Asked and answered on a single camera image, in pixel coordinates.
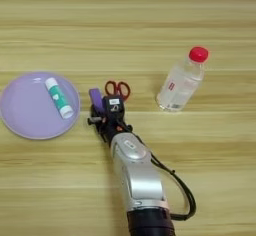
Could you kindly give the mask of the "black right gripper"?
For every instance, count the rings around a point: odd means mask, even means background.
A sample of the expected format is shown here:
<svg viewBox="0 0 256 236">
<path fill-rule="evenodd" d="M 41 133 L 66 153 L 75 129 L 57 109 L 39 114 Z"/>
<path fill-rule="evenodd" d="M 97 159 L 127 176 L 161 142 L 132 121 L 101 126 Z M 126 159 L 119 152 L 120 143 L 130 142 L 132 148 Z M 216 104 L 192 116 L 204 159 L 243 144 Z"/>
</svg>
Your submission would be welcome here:
<svg viewBox="0 0 256 236">
<path fill-rule="evenodd" d="M 91 106 L 91 116 L 87 119 L 89 125 L 94 125 L 103 141 L 110 144 L 112 139 L 120 133 L 131 133 L 133 127 L 118 119 L 107 119 L 102 117 L 104 108 L 101 102 Z"/>
</svg>

